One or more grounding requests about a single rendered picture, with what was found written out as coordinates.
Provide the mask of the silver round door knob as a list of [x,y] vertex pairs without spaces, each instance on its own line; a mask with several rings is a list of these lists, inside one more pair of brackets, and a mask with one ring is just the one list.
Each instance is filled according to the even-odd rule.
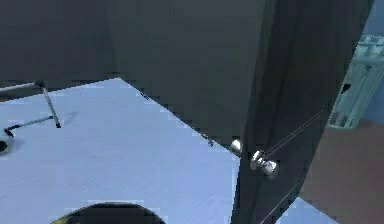
[[272,178],[276,175],[279,165],[276,161],[268,160],[262,150],[256,151],[250,159],[250,168],[252,170],[260,169],[265,175]]
[[236,154],[237,156],[240,156],[241,153],[242,153],[242,143],[239,139],[235,139],[232,141],[231,145],[230,145],[230,149],[232,150],[232,152],[234,154]]

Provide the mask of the dark grey room door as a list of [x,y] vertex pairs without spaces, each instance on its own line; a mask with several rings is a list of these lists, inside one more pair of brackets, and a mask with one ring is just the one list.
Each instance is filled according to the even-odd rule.
[[230,224],[275,224],[299,195],[374,1],[266,1]]

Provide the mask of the dark round object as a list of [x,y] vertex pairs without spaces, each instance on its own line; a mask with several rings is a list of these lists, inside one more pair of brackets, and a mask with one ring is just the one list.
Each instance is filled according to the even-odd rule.
[[166,224],[155,212],[138,204],[103,202],[79,208],[50,224]]

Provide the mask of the pale green slatted furniture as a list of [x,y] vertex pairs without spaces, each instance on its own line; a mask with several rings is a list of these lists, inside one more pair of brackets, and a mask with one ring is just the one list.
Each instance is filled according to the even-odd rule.
[[384,79],[384,36],[363,35],[335,100],[328,126],[357,127],[380,82]]

